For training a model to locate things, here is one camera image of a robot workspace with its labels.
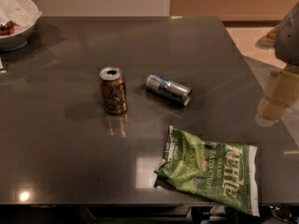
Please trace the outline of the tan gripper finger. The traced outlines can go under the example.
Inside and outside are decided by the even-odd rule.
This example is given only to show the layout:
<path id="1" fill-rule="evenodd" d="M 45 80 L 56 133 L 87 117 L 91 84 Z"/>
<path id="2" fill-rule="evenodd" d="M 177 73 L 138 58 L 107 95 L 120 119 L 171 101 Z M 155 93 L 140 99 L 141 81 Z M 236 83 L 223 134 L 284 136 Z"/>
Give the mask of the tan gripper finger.
<path id="1" fill-rule="evenodd" d="M 258 116 L 276 121 L 299 100 L 299 66 L 287 64 L 265 89 Z"/>

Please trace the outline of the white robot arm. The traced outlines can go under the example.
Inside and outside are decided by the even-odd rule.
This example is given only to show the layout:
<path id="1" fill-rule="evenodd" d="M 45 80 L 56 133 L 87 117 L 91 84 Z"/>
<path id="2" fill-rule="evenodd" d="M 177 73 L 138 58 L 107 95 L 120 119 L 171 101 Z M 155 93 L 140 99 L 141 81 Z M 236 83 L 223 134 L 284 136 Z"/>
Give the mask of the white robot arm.
<path id="1" fill-rule="evenodd" d="M 299 99 L 299 3 L 265 38 L 274 42 L 275 55 L 286 65 L 265 88 L 258 116 L 276 121 Z"/>

